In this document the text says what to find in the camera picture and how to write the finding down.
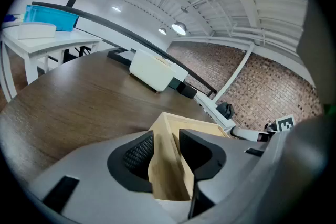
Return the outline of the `white slanted pipe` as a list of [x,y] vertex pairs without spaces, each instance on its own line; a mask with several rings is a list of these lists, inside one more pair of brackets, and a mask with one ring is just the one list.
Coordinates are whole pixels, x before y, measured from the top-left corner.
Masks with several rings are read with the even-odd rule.
[[231,77],[228,79],[228,81],[224,84],[224,86],[218,91],[218,93],[212,99],[212,101],[214,103],[216,103],[220,99],[220,97],[226,92],[226,90],[231,86],[231,84],[234,82],[234,80],[240,74],[241,70],[243,69],[243,67],[245,66],[247,60],[249,59],[249,57],[250,57],[250,55],[251,55],[254,47],[255,47],[255,44],[253,42],[251,42],[249,44],[249,48],[246,51],[246,53],[245,53],[242,61],[240,62],[240,64],[238,65],[238,67],[236,68],[236,70],[234,71],[234,73],[231,75]]

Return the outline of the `light wooden box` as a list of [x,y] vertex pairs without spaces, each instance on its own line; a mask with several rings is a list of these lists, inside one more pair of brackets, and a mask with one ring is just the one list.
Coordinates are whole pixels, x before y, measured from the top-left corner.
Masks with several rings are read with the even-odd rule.
[[150,128],[154,133],[154,155],[149,164],[148,177],[156,199],[171,201],[192,199],[194,175],[180,153],[180,129],[231,137],[218,124],[161,113]]

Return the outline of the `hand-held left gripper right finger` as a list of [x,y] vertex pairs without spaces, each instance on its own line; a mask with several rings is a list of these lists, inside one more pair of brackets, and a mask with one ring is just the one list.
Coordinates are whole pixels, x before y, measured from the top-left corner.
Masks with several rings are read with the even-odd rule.
[[267,142],[237,140],[180,129],[180,153],[194,179],[188,218],[209,210],[239,187],[259,162],[267,146]]

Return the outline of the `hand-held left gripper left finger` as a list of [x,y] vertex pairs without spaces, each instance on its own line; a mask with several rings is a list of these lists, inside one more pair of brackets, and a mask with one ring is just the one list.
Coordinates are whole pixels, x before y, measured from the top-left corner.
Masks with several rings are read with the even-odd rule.
[[29,191],[55,223],[182,223],[183,202],[153,196],[148,176],[153,154],[152,131],[93,143],[43,171]]

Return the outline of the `black tray with paper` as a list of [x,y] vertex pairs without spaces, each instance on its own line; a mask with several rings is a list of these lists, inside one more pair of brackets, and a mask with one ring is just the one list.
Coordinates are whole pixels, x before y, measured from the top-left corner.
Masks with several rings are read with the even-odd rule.
[[126,50],[124,48],[113,48],[108,51],[107,57],[123,65],[130,66],[135,56],[136,50]]

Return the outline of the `white table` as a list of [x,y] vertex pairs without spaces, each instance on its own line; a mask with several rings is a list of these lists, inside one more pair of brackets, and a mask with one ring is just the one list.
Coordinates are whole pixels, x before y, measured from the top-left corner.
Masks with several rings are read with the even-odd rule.
[[38,59],[58,53],[58,64],[62,65],[64,51],[70,48],[91,46],[96,52],[102,39],[79,29],[57,31],[53,38],[18,39],[19,26],[10,26],[0,32],[0,84],[7,102],[17,95],[13,82],[11,64],[8,56],[10,49],[24,60],[27,83],[38,79]]

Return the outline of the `white ledge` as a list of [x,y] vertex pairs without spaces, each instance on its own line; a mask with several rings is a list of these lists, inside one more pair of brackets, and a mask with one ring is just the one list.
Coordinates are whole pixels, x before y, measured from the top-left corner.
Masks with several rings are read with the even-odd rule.
[[198,91],[194,96],[194,100],[203,108],[203,110],[213,119],[213,121],[218,124],[229,137],[231,135],[231,130],[236,126],[236,123],[231,119],[226,119],[216,108],[217,105],[213,100],[211,100],[207,95]]

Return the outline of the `white plastic container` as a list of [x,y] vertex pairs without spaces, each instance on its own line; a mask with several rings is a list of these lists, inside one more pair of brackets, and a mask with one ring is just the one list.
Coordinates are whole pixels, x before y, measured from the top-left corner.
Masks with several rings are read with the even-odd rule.
[[54,38],[56,26],[42,22],[23,22],[18,27],[18,39]]

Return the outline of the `black bundled object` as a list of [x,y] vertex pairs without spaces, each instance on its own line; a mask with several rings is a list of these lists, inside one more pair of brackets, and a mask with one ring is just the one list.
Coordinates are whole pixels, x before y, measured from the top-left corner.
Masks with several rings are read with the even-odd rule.
[[216,110],[226,119],[230,120],[235,114],[234,107],[232,104],[223,102],[216,107]]

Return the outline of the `blue plastic bin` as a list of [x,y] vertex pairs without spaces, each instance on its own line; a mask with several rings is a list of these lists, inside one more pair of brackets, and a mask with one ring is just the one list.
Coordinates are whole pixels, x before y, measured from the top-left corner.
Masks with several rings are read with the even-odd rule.
[[27,5],[24,22],[48,23],[56,26],[56,31],[72,31],[78,15],[62,10]]

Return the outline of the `black box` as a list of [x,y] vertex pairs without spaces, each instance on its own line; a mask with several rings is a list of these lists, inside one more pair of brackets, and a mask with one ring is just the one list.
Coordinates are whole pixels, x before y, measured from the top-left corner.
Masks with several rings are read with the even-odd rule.
[[177,78],[173,78],[168,86],[176,90],[179,94],[190,99],[193,99],[197,94],[196,89],[191,87],[188,83],[178,80]]

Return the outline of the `white footed container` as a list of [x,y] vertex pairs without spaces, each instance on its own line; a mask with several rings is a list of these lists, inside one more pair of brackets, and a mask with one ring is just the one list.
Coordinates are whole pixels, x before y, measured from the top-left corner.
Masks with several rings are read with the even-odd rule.
[[131,61],[129,72],[157,93],[164,91],[176,75],[164,60],[140,49],[136,51]]

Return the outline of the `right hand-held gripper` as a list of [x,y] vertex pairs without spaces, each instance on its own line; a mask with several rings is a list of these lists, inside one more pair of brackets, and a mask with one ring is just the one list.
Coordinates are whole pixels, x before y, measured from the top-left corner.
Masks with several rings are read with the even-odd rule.
[[263,132],[242,129],[240,127],[233,127],[230,130],[230,134],[234,137],[249,140],[249,141],[259,141],[259,142],[269,142],[273,135],[277,132],[288,131],[295,125],[295,119],[293,115],[287,115],[276,119],[273,123],[267,123],[264,127]]

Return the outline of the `long black rail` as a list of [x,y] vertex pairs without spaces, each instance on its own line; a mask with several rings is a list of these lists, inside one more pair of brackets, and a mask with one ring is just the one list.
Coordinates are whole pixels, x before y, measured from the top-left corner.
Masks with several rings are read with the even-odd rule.
[[62,6],[62,5],[52,4],[52,3],[36,2],[36,1],[33,1],[32,4],[33,5],[38,5],[38,6],[54,8],[54,9],[62,10],[62,11],[65,11],[65,12],[69,12],[69,13],[78,15],[79,17],[82,17],[84,19],[90,20],[94,23],[98,23],[99,25],[102,25],[102,26],[107,27],[109,29],[112,29],[112,30],[114,30],[114,31],[116,31],[116,32],[118,32],[118,33],[120,33],[120,34],[138,42],[139,44],[149,48],[153,52],[156,52],[160,56],[172,61],[173,63],[176,63],[177,65],[179,65],[180,67],[185,69],[188,72],[188,74],[190,74],[194,79],[196,79],[201,84],[203,84],[208,89],[210,89],[210,93],[207,95],[208,97],[212,93],[217,93],[218,92],[214,87],[212,87],[209,83],[207,83],[204,79],[202,79],[194,71],[192,71],[190,68],[188,68],[186,65],[182,64],[180,61],[178,61],[177,59],[175,59],[171,55],[169,55],[167,52],[163,51],[162,49],[160,49],[156,45],[152,44],[148,40],[142,38],[141,36],[135,34],[134,32],[132,32],[132,31],[116,24],[116,23],[113,23],[113,22],[111,22],[107,19],[104,19],[104,18],[100,17],[100,16],[96,16],[94,14],[87,13],[87,12],[84,12],[84,11],[79,10],[79,9],[75,9],[73,7]]

